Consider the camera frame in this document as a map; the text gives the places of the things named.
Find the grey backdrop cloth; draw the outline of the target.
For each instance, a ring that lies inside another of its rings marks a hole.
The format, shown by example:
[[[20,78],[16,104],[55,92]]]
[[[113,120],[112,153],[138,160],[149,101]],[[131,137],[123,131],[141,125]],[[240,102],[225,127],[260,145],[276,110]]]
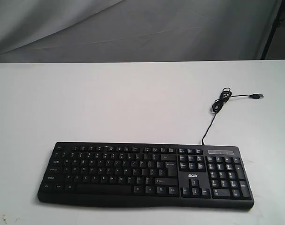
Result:
[[[278,0],[0,0],[0,63],[257,60]]]

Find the black acer keyboard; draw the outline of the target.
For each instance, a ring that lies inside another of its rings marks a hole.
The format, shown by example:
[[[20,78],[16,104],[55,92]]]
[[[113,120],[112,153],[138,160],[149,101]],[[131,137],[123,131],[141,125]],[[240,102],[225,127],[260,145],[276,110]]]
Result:
[[[56,143],[38,199],[92,207],[254,205],[237,147],[150,143]]]

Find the black metal stand pole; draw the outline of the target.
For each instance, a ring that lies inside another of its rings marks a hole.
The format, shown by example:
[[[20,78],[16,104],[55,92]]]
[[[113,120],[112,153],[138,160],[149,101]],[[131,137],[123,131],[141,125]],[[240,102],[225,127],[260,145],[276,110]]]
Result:
[[[285,0],[281,2],[272,24],[261,60],[285,60]]]

